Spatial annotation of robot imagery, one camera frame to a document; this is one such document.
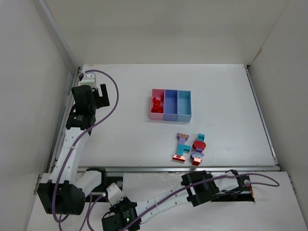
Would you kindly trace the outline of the red legos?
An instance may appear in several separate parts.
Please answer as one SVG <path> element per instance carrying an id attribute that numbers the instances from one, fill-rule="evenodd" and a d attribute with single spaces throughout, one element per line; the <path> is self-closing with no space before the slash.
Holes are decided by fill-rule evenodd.
<path id="1" fill-rule="evenodd" d="M 164 102 L 164 99 L 163 98 L 156 98 L 156 97 L 153 97 L 152 98 L 152 108 L 151 108 L 151 112 L 152 113 L 163 113 L 164 111 L 164 107 L 163 107 L 163 102 Z"/>

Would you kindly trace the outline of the teal red purple lego stack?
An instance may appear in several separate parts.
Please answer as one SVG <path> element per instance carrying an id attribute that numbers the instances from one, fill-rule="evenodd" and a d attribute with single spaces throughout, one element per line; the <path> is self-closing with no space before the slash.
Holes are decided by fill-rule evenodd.
<path id="1" fill-rule="evenodd" d="M 206 148 L 205 143 L 205 135 L 199 133 L 197 135 L 196 140 L 192 144 L 192 152 L 190 155 L 192 165 L 199 166 L 201 161 L 204 159 L 205 155 L 203 153 L 204 149 Z"/>

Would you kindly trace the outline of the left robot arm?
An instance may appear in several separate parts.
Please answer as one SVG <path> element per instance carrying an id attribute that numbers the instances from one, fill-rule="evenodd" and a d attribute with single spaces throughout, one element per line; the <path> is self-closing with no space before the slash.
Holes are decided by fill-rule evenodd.
<path id="1" fill-rule="evenodd" d="M 75 103 L 69 113 L 64 142 L 57 163 L 46 183 L 38 186 L 38 196 L 48 214 L 80 215 L 86 197 L 102 182 L 99 171 L 89 170 L 77 179 L 83 149 L 91 135 L 96 110 L 109 106 L 105 84 L 97 90 L 89 85 L 71 89 Z"/>

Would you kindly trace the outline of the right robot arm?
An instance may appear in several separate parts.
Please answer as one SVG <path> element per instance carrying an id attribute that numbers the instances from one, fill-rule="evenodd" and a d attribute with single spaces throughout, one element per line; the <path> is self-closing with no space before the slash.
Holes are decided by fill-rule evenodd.
<path id="1" fill-rule="evenodd" d="M 137 231 L 140 225 L 176 206 L 191 204 L 194 207 L 211 202 L 223 194 L 241 193 L 249 183 L 247 176 L 239 176 L 236 170 L 214 177 L 206 171 L 182 175 L 181 183 L 170 190 L 145 201 L 132 202 L 122 190 L 112 183 L 107 188 L 111 205 L 102 218 L 105 231 Z"/>

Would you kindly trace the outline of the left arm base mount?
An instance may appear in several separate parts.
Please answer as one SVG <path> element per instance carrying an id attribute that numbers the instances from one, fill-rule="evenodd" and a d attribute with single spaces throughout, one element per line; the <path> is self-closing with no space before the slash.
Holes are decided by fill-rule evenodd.
<path id="1" fill-rule="evenodd" d="M 77 187 L 81 188 L 86 196 L 86 202 L 94 202 L 99 196 L 99 202 L 108 202 L 107 188 L 115 183 L 120 189 L 123 188 L 123 176 L 116 173 L 109 173 L 104 167 L 90 167 L 77 180 Z"/>

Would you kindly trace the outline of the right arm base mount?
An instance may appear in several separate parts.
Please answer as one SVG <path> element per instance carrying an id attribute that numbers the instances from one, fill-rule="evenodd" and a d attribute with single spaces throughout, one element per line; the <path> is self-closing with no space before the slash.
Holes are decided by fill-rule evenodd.
<path id="1" fill-rule="evenodd" d="M 214 180 L 219 189 L 219 193 L 211 202 L 254 202 L 254 194 L 251 186 L 245 186 L 250 183 L 249 176 L 240 178 L 223 178 Z"/>

